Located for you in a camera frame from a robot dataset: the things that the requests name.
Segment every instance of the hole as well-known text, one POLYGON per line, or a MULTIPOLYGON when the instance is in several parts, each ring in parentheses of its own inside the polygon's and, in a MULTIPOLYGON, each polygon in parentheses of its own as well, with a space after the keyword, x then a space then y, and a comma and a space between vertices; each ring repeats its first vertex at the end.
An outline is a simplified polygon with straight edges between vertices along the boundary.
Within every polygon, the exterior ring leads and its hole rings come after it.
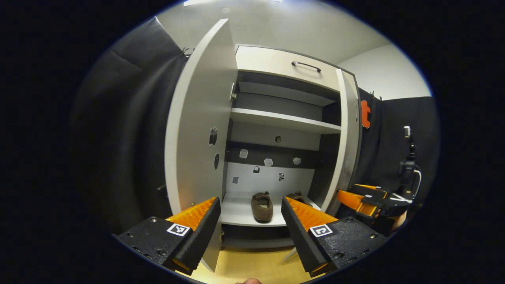
POLYGON ((209 134, 209 146, 215 146, 218 140, 218 129, 217 127, 212 127, 209 134))
POLYGON ((219 165, 219 153, 216 153, 214 157, 214 169, 217 170, 219 165))

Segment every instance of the cabinet door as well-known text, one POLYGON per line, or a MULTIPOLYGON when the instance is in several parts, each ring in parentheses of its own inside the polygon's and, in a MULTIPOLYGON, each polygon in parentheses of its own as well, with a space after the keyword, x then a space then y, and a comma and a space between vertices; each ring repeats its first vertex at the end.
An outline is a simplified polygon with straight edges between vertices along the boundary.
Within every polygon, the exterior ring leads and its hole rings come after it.
MULTIPOLYGON (((172 213, 221 197, 231 93, 237 62, 228 19, 196 46, 174 91, 165 137, 165 180, 172 213)), ((221 218, 202 257, 214 271, 221 248, 221 218)))
POLYGON ((340 104, 342 120, 340 142, 338 147, 335 172, 330 183, 328 194, 321 206, 321 211, 335 215, 340 205, 336 198, 336 190, 346 191, 349 186, 354 164, 358 155, 360 140, 359 98, 358 87, 354 76, 337 69, 338 84, 340 85, 340 104))

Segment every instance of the ceiling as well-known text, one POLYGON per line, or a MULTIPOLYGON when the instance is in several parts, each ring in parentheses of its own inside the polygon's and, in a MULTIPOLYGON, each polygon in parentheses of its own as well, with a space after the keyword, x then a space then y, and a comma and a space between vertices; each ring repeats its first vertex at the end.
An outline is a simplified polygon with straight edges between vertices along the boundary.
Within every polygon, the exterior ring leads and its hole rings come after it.
POLYGON ((211 0, 157 15, 181 47, 193 48, 220 19, 230 19, 234 43, 265 45, 338 64, 391 44, 344 10, 314 0, 211 0))

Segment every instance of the metal handle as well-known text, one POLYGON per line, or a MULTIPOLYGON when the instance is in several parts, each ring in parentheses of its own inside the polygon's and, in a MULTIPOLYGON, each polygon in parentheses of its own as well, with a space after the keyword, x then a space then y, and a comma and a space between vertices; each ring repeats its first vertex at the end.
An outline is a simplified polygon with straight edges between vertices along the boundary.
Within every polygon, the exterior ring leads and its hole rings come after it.
POLYGON ((298 62, 298 61, 291 62, 291 65, 293 65, 293 66, 295 66, 296 64, 307 65, 307 66, 310 66, 312 68, 315 68, 317 70, 317 72, 321 72, 321 69, 317 68, 316 66, 312 66, 312 65, 309 65, 309 64, 306 64, 306 63, 302 63, 302 62, 298 62))

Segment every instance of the drawer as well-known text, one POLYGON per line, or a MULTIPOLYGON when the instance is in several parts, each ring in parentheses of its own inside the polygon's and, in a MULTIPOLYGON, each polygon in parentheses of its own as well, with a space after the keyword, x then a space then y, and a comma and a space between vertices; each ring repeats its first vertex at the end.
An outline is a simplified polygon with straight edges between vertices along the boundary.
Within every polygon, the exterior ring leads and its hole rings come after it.
POLYGON ((254 46, 239 46, 235 57, 239 71, 282 76, 340 92, 336 68, 321 61, 290 52, 254 46), (317 67, 321 72, 301 63, 317 67))

